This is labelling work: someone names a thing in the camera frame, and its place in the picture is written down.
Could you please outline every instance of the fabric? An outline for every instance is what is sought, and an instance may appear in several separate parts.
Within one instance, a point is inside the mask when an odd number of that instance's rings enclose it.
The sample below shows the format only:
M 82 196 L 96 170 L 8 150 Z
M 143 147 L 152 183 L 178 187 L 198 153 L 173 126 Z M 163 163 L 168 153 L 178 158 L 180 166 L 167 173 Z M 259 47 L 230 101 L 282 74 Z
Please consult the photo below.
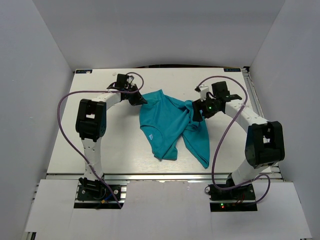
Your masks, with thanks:
M 140 110 L 140 129 L 158 159 L 176 160 L 176 143 L 182 135 L 186 148 L 204 168 L 209 166 L 210 144 L 206 122 L 195 122 L 192 101 L 164 95 L 162 90 L 143 95 L 147 104 Z

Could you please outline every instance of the teal garment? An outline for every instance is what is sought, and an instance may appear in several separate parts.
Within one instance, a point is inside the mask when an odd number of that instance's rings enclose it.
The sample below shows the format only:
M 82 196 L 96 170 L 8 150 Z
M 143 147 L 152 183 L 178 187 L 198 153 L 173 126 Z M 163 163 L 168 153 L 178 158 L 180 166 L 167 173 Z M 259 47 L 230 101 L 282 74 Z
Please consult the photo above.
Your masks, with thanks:
M 140 110 L 140 129 L 158 159 L 176 160 L 176 143 L 182 135 L 186 148 L 204 168 L 209 166 L 210 144 L 206 122 L 193 121 L 192 101 L 164 95 L 162 90 L 143 95 L 147 104 Z

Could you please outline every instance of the tabletop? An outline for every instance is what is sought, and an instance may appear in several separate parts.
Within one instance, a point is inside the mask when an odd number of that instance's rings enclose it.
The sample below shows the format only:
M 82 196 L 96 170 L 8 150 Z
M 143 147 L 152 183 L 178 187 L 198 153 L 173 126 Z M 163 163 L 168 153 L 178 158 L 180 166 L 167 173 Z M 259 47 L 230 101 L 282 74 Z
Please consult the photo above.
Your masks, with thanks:
M 93 69 L 92 73 L 76 73 L 70 92 L 80 90 L 105 90 L 115 82 L 117 74 L 136 72 L 144 78 L 142 94 L 163 90 L 165 95 L 186 101 L 197 100 L 200 94 L 195 87 L 209 76 L 222 75 L 236 79 L 245 88 L 242 72 L 225 72 L 223 68 L 135 68 L 135 69 Z M 225 78 L 207 81 L 226 81 L 231 94 L 244 98 L 241 88 Z M 135 82 L 140 86 L 138 76 Z M 92 99 L 99 93 L 80 93 L 69 96 L 62 117 L 62 127 L 71 142 L 83 152 L 79 134 L 76 132 L 76 118 L 81 99 Z M 207 174 L 211 172 L 212 158 L 231 118 L 222 112 L 206 119 L 210 140 L 210 166 L 205 169 L 186 149 L 182 137 L 176 144 L 177 160 L 159 160 L 154 157 L 151 146 L 140 130 L 139 112 L 141 106 L 132 107 L 122 101 L 107 111 L 107 129 L 101 141 L 101 163 L 105 174 Z M 215 172 L 231 173 L 245 159 L 246 132 L 235 123 L 227 134 L 217 157 Z M 84 159 L 70 147 L 61 132 L 56 137 L 50 159 L 48 174 L 82 174 Z

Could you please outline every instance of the wall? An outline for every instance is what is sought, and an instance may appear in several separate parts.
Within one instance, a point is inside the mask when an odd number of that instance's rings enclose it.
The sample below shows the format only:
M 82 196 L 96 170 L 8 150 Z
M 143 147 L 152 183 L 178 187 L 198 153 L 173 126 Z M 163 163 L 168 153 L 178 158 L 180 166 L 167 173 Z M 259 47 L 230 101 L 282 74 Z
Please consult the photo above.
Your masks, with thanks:
M 0 2 L 0 233 L 19 240 L 72 71 L 31 0 Z
M 265 116 L 283 125 L 283 176 L 320 239 L 320 1 L 286 0 L 250 70 Z
M 250 66 L 284 0 L 33 0 L 76 68 Z

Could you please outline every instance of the gray wall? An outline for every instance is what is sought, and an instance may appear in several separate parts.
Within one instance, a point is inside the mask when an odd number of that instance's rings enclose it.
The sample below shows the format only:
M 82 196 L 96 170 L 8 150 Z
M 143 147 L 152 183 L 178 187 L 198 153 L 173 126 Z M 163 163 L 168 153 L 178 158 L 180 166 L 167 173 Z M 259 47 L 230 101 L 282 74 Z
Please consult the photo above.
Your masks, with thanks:
M 250 66 L 284 0 L 33 0 L 76 68 Z
M 0 2 L 0 234 L 19 240 L 72 71 L 32 0 Z
M 283 125 L 284 177 L 320 240 L 320 1 L 286 0 L 251 66 L 265 116 Z

